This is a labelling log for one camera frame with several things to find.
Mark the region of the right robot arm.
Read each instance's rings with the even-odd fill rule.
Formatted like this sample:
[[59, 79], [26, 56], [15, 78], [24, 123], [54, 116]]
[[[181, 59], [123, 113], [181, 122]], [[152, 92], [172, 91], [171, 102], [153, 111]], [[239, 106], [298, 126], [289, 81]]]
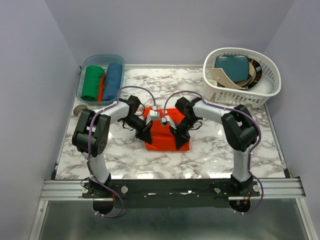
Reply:
[[230, 191], [241, 196], [247, 192], [253, 181], [250, 173], [252, 150], [261, 140], [261, 130], [246, 106], [223, 107], [204, 102], [201, 97], [188, 100], [181, 97], [175, 108], [183, 115], [180, 123], [171, 123], [176, 149], [181, 149], [190, 140], [189, 131], [199, 120], [207, 119], [221, 124], [229, 146], [233, 149], [233, 171], [230, 177]]

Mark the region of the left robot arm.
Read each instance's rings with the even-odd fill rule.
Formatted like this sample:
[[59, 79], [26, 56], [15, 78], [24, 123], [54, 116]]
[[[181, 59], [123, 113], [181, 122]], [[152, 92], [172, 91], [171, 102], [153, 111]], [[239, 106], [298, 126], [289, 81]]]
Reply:
[[121, 98], [104, 108], [95, 111], [84, 109], [80, 113], [72, 144], [85, 157], [89, 179], [95, 183], [93, 191], [101, 198], [107, 197], [112, 191], [111, 174], [104, 157], [110, 125], [122, 122], [135, 130], [136, 138], [152, 143], [153, 121], [136, 115], [140, 104], [139, 98], [131, 95], [128, 99]]

